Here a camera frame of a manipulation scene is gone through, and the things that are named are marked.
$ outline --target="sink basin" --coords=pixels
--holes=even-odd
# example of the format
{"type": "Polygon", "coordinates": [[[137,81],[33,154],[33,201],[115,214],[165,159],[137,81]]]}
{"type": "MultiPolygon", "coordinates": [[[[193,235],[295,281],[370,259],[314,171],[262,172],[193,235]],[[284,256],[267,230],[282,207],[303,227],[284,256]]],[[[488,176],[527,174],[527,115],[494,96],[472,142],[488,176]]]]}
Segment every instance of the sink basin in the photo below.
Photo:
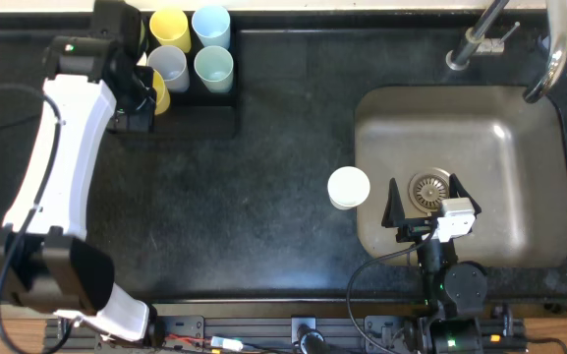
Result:
{"type": "MultiPolygon", "coordinates": [[[[567,258],[567,163],[558,112],[523,88],[400,87],[369,92],[356,110],[356,165],[370,179],[358,236],[374,257],[402,250],[381,227],[388,182],[406,217],[448,196],[455,173],[482,207],[473,233],[455,240],[461,261],[559,266],[567,258]]],[[[416,253],[412,254],[415,264],[416,253]]],[[[397,258],[394,265],[405,265],[397,258]]]]}

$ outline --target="sink drain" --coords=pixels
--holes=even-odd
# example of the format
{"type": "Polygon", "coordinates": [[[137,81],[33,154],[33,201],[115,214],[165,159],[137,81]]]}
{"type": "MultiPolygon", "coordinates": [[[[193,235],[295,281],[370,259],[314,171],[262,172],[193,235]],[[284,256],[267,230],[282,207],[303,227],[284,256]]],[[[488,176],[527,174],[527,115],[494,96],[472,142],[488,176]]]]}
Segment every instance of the sink drain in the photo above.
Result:
{"type": "Polygon", "coordinates": [[[449,196],[449,173],[440,168],[428,168],[410,180],[410,201],[423,212],[437,211],[440,202],[449,196]]]}

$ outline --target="countertop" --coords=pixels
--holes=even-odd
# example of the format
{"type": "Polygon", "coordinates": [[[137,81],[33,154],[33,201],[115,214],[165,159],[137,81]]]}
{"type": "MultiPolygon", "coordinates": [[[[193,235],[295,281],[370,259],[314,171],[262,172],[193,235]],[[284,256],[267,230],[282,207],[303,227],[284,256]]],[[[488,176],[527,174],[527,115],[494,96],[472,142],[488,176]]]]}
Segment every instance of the countertop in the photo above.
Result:
{"type": "MultiPolygon", "coordinates": [[[[369,255],[356,236],[355,211],[335,209],[326,182],[333,170],[355,164],[354,111],[364,94],[384,86],[526,86],[545,62],[535,45],[546,30],[544,13],[529,15],[541,20],[527,21],[502,56],[474,58],[463,73],[449,71],[444,55],[474,15],[429,22],[436,15],[358,14],[337,26],[343,16],[242,16],[234,17],[241,83],[235,139],[160,142],[107,134],[102,140],[86,239],[111,256],[117,283],[136,297],[343,299],[349,277],[369,255]],[[353,29],[359,26],[372,29],[353,29]]],[[[87,20],[39,17],[48,25],[27,32],[16,27],[31,15],[0,21],[0,83],[39,88],[51,37],[80,34],[87,20]]],[[[567,67],[551,99],[567,149],[567,67]]],[[[39,102],[0,94],[0,123],[39,111],[39,102]]],[[[0,131],[0,222],[22,182],[36,128],[33,121],[0,131]]],[[[495,267],[488,275],[490,301],[567,301],[567,262],[495,267]]],[[[372,267],[356,289],[354,297],[364,299],[423,299],[416,267],[372,267]]]]}

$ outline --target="faucet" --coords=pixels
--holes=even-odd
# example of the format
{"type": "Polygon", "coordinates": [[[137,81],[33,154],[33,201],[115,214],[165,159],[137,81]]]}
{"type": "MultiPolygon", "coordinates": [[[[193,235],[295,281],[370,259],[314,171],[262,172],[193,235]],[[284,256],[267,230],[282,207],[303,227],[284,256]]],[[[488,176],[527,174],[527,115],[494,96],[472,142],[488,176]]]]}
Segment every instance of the faucet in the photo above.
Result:
{"type": "MultiPolygon", "coordinates": [[[[486,32],[499,17],[509,0],[494,0],[472,28],[467,29],[458,48],[447,53],[446,62],[452,70],[465,70],[470,58],[484,41],[486,32]]],[[[556,84],[567,61],[567,0],[546,0],[549,22],[549,57],[542,76],[526,88],[523,98],[535,103],[556,84]]]]}

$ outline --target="faucet spout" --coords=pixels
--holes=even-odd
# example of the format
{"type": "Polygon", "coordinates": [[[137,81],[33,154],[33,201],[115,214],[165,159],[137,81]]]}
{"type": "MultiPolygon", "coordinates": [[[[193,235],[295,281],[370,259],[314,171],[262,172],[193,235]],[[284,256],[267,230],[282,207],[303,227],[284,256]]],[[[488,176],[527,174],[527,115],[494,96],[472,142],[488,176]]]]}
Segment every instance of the faucet spout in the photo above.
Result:
{"type": "Polygon", "coordinates": [[[523,98],[535,103],[556,84],[567,62],[567,0],[546,0],[549,22],[549,58],[544,74],[530,87],[523,98]]]}

